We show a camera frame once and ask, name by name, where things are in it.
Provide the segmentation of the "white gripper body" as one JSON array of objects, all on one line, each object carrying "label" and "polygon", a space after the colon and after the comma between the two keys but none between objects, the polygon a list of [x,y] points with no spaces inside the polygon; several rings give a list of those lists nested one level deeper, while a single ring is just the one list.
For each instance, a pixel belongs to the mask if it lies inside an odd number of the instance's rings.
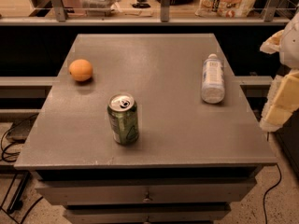
[{"label": "white gripper body", "polygon": [[299,69],[299,13],[286,25],[280,38],[280,62],[291,69]]}]

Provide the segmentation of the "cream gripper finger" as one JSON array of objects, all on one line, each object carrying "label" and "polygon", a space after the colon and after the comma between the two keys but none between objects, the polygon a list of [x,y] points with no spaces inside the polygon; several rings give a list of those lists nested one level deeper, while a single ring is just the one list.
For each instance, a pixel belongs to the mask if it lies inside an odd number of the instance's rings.
[{"label": "cream gripper finger", "polygon": [[260,51],[267,54],[279,52],[280,39],[282,37],[282,34],[283,30],[280,30],[270,36],[266,41],[262,43],[262,45],[260,46]]},{"label": "cream gripper finger", "polygon": [[299,108],[299,70],[289,74],[276,75],[267,94],[262,111],[260,127],[265,132],[275,132]]}]

